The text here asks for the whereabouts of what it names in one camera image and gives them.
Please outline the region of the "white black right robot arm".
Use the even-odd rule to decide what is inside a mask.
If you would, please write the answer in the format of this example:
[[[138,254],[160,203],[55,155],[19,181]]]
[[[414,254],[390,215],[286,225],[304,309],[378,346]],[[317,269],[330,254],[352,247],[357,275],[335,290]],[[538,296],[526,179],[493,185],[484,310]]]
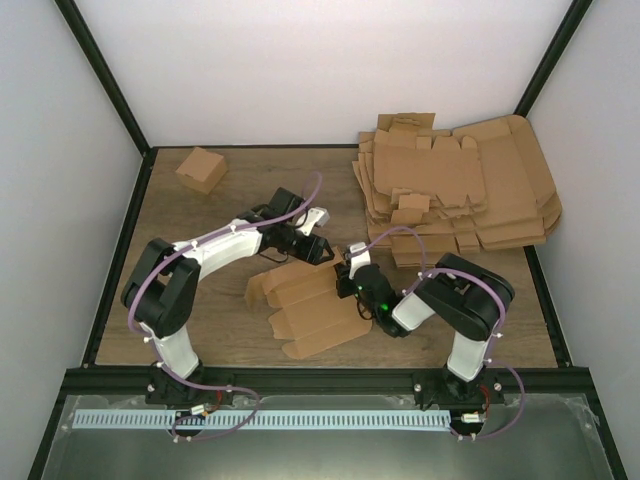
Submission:
[[[334,270],[338,297],[355,298],[359,315],[393,338],[408,336],[434,316],[444,320],[454,340],[436,397],[465,403],[480,394],[487,352],[515,298],[506,279],[451,253],[403,293],[365,255]]]

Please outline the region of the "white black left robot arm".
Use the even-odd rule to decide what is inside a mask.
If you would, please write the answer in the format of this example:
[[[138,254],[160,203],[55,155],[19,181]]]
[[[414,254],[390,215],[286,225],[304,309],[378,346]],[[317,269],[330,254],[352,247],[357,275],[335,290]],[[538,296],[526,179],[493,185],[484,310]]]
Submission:
[[[329,212],[284,188],[271,200],[225,226],[191,240],[150,241],[121,294],[130,329],[154,348],[169,391],[181,403],[196,402],[206,388],[202,362],[187,331],[196,291],[208,275],[244,258],[275,249],[310,265],[334,258],[328,240],[313,232]]]

